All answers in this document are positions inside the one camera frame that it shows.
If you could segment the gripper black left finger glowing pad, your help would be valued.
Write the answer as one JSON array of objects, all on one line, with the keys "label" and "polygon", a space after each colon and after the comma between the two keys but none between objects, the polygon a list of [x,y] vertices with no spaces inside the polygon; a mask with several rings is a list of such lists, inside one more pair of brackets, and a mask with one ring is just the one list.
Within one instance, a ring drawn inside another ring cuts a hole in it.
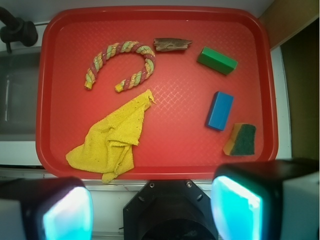
[{"label": "gripper black left finger glowing pad", "polygon": [[90,240],[93,201],[76,177],[0,182],[2,240]]}]

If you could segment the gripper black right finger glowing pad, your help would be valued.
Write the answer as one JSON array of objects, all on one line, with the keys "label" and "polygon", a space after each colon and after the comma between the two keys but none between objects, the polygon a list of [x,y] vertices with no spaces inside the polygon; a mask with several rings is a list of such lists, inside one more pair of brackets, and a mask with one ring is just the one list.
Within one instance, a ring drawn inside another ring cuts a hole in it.
[{"label": "gripper black right finger glowing pad", "polygon": [[317,240],[320,163],[294,158],[222,164],[210,204],[224,240]]}]

